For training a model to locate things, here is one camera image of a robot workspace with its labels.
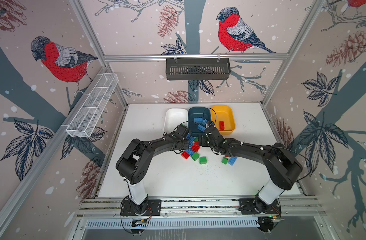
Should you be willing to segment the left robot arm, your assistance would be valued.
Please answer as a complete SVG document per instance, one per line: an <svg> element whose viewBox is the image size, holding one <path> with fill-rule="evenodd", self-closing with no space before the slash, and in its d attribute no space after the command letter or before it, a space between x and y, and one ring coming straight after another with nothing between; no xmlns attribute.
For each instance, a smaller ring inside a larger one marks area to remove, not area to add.
<svg viewBox="0 0 366 240"><path fill-rule="evenodd" d="M127 182L130 201L137 207L147 205L144 179L153 157L166 152L182 153L189 148L188 127L179 125L173 132L151 141L133 139L116 162L115 168Z"/></svg>

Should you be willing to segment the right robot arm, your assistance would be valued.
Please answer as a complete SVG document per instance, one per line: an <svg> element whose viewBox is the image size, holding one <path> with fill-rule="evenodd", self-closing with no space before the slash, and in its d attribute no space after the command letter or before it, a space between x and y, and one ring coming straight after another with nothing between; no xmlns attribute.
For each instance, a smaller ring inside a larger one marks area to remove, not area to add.
<svg viewBox="0 0 366 240"><path fill-rule="evenodd" d="M233 138L224 138L219 130L210 126L199 136L199 145L211 148L215 153L226 157L238 157L263 164L270 176L254 199L255 209L265 213L274 201L284 192L292 189L303 167L280 143L273 146L254 145Z"/></svg>

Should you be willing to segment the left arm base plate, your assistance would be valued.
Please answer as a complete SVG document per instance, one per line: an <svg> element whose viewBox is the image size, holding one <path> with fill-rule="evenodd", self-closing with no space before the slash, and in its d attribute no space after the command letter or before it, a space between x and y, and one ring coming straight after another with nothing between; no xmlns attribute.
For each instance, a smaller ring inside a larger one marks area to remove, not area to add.
<svg viewBox="0 0 366 240"><path fill-rule="evenodd" d="M134 216L159 216L161 200L150 200L148 197L140 204L135 204L129 196L126 196L120 204L121 217Z"/></svg>

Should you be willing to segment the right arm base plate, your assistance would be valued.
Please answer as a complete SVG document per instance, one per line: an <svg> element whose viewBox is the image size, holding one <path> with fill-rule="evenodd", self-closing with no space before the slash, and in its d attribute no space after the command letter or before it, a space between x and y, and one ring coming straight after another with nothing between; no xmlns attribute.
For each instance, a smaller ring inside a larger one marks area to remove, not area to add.
<svg viewBox="0 0 366 240"><path fill-rule="evenodd" d="M266 204L258 196L254 198L239 199L239 211L243 215L281 215L282 209L279 199L275 199L270 205Z"/></svg>

